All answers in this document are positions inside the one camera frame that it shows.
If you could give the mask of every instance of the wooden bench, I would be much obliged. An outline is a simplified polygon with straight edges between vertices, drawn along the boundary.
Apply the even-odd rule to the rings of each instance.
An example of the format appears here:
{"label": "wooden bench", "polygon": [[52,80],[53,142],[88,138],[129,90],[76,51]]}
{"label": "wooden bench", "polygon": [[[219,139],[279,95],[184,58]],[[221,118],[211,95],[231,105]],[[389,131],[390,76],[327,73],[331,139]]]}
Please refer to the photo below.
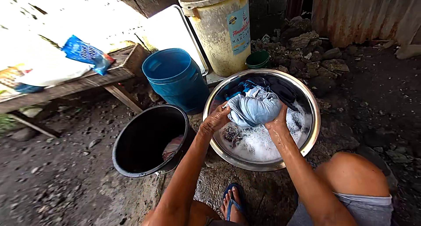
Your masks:
{"label": "wooden bench", "polygon": [[134,99],[123,86],[119,85],[118,82],[135,76],[143,76],[141,66],[149,55],[149,51],[144,49],[140,44],[136,44],[111,52],[109,55],[116,61],[108,68],[107,75],[101,76],[96,72],[89,71],[79,78],[55,86],[46,87],[39,93],[16,94],[8,97],[0,96],[0,114],[8,113],[17,121],[30,126],[49,137],[59,137],[60,133],[38,123],[35,119],[25,116],[17,110],[22,107],[42,103],[99,86],[104,87],[134,112],[142,112],[139,102]]}

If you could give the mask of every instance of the dirt ground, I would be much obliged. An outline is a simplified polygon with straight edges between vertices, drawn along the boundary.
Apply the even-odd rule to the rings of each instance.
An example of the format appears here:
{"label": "dirt ground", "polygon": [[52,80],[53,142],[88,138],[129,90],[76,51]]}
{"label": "dirt ground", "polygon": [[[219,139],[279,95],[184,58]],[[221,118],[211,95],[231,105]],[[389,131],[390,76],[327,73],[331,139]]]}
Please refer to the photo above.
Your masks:
{"label": "dirt ground", "polygon": [[[323,94],[317,95],[320,88],[315,91],[317,87],[310,85],[320,99],[322,127],[306,158],[315,167],[337,151],[371,150],[394,175],[387,173],[394,221],[419,225],[421,58],[398,60],[394,50],[394,46],[386,50],[359,46],[352,54],[344,52],[350,72]],[[142,90],[143,85],[135,85],[132,93],[147,100]],[[138,225],[156,206],[172,173],[128,178],[114,169],[112,145],[133,112],[111,95],[99,93],[96,100],[85,97],[84,104],[44,120],[63,133],[61,138],[37,135],[17,142],[0,137],[0,224]],[[143,104],[156,105],[150,100]],[[201,115],[191,116],[190,122],[197,130]],[[96,139],[101,141],[89,147]],[[230,182],[245,188],[254,224],[285,225],[295,210],[294,187],[286,169],[246,171],[209,148],[194,198],[218,210]]]}

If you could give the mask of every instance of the black bucket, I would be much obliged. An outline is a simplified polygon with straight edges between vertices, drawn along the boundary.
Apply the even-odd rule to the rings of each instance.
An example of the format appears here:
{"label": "black bucket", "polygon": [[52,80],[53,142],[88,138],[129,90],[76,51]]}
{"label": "black bucket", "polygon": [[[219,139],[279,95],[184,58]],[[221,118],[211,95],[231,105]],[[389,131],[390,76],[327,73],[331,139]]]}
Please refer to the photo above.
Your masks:
{"label": "black bucket", "polygon": [[[183,135],[177,151],[166,161],[162,152],[170,141]],[[186,113],[178,106],[163,104],[135,116],[118,135],[112,150],[114,167],[124,176],[143,177],[171,171],[196,136]]]}

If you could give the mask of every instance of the bucket label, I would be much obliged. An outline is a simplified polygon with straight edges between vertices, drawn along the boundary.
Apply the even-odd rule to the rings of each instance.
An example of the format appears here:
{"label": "bucket label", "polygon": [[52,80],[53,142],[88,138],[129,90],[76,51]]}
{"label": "bucket label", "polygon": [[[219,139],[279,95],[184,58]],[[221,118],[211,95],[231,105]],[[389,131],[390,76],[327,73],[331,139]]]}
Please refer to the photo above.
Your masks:
{"label": "bucket label", "polygon": [[240,10],[227,16],[229,37],[231,38],[232,52],[237,55],[250,45],[250,16],[248,3]]}

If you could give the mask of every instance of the forearm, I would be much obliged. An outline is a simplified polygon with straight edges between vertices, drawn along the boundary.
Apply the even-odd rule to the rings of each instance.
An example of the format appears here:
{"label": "forearm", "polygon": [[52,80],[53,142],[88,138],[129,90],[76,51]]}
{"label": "forearm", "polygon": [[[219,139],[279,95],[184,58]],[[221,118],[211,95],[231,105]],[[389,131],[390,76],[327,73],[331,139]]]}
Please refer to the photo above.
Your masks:
{"label": "forearm", "polygon": [[155,209],[152,225],[185,225],[211,138],[212,132],[201,126]]}
{"label": "forearm", "polygon": [[301,155],[286,125],[269,130],[288,173],[315,225],[355,225],[349,211]]}

